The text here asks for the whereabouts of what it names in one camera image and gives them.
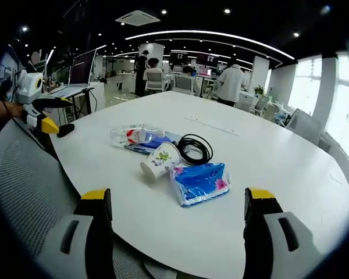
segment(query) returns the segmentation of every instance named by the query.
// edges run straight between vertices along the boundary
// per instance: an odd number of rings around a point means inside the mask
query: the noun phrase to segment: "potted plant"
[[[261,98],[264,95],[265,91],[264,88],[261,85],[258,85],[255,87],[255,95],[259,95],[258,97]]]

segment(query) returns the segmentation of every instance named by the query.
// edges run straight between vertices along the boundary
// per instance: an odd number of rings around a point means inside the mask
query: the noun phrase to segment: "person in black clothing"
[[[145,93],[146,81],[144,81],[144,72],[146,68],[149,68],[147,65],[148,54],[148,50],[144,50],[136,64],[136,96],[138,97],[143,97]]]

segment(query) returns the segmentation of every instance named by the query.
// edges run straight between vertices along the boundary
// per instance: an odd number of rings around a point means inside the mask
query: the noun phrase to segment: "air conditioning vent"
[[[115,20],[116,22],[124,22],[125,24],[130,24],[134,26],[142,26],[149,23],[159,22],[154,16],[144,13],[140,10],[135,10],[134,12],[128,13]]]

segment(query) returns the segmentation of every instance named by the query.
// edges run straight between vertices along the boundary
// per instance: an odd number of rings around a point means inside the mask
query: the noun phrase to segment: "floor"
[[[127,102],[135,99],[133,93],[129,93],[123,90],[118,90],[116,86],[116,77],[107,78],[105,83],[105,107],[108,108],[119,103]]]

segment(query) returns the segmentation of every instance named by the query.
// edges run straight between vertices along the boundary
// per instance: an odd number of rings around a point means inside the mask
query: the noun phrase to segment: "laptop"
[[[88,51],[74,58],[69,73],[69,84],[54,89],[51,94],[53,97],[69,97],[73,96],[83,89],[89,87],[93,61],[96,50]]]

